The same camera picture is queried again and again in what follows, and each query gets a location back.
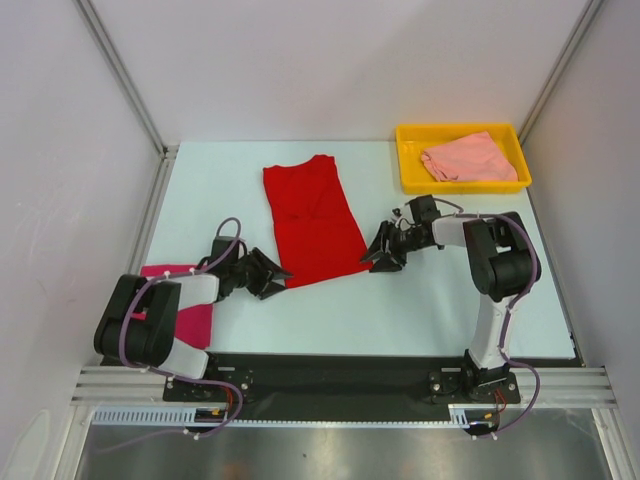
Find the red t shirt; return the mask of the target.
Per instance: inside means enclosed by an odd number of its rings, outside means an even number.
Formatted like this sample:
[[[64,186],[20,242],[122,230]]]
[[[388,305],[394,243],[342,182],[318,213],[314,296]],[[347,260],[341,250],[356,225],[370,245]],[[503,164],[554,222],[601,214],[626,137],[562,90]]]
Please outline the red t shirt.
[[[369,270],[367,245],[351,212],[335,158],[315,155],[295,166],[263,170],[263,185],[287,288]]]

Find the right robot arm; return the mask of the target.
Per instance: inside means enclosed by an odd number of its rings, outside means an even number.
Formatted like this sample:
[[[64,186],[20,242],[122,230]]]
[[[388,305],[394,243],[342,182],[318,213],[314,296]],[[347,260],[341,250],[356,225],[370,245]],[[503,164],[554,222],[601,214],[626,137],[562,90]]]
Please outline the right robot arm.
[[[433,195],[418,196],[380,223],[361,257],[372,273],[401,271],[410,253],[436,247],[463,248],[471,279],[480,295],[476,328],[465,351],[463,393],[484,401],[506,375],[510,359],[511,320],[515,306],[541,276],[540,260],[520,215],[471,214]]]

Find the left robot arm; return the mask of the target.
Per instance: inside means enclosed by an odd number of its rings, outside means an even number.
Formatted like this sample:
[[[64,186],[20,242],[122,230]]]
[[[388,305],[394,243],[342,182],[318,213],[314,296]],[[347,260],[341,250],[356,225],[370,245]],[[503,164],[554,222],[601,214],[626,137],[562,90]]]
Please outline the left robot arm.
[[[184,272],[121,276],[95,331],[94,350],[127,366],[184,377],[191,393],[210,399],[220,390],[221,376],[208,367],[206,351],[178,338],[178,314],[212,307],[236,289],[265,300],[284,291],[292,277],[260,249],[249,250],[239,239],[219,236],[210,255]]]

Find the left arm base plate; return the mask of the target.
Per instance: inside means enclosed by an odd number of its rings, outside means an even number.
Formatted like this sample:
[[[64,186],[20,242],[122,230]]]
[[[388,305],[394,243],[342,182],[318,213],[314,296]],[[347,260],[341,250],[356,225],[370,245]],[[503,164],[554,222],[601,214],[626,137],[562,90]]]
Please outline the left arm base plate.
[[[221,355],[207,353],[208,363],[201,380],[166,380],[162,398],[173,403],[234,403],[252,401],[254,373],[247,367],[228,365]]]

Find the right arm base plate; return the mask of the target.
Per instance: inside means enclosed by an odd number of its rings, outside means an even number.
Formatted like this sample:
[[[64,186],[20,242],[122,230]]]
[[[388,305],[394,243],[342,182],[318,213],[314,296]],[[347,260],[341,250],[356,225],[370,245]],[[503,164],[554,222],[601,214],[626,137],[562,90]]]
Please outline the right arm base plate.
[[[433,404],[520,404],[514,373],[508,367],[476,376],[472,369],[442,369],[429,373],[426,399]]]

